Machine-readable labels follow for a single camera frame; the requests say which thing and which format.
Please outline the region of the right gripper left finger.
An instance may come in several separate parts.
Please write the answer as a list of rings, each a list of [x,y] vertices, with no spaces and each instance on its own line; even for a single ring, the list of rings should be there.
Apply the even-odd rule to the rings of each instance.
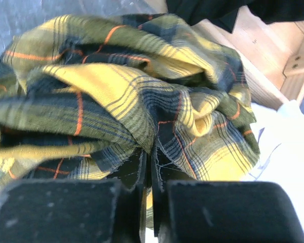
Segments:
[[[142,194],[119,180],[17,180],[0,193],[0,242],[144,242]]]

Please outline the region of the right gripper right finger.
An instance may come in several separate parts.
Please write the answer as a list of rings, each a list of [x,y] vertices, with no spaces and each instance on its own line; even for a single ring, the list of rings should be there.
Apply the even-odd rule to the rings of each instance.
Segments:
[[[154,196],[159,242],[304,242],[292,202],[269,182],[172,180]]]

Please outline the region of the yellow plaid shirt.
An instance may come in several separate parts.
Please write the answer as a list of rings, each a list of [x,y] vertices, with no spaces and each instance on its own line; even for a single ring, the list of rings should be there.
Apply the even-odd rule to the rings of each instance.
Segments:
[[[0,192],[14,179],[136,179],[153,150],[200,181],[257,164],[239,54],[170,14],[63,15],[0,56]]]

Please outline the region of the white shirt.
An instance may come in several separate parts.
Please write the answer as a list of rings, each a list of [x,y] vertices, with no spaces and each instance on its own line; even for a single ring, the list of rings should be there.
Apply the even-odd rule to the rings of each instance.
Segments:
[[[260,149],[256,166],[244,181],[279,184],[290,197],[304,230],[304,115],[296,101],[278,110],[251,104],[256,122],[251,129]]]

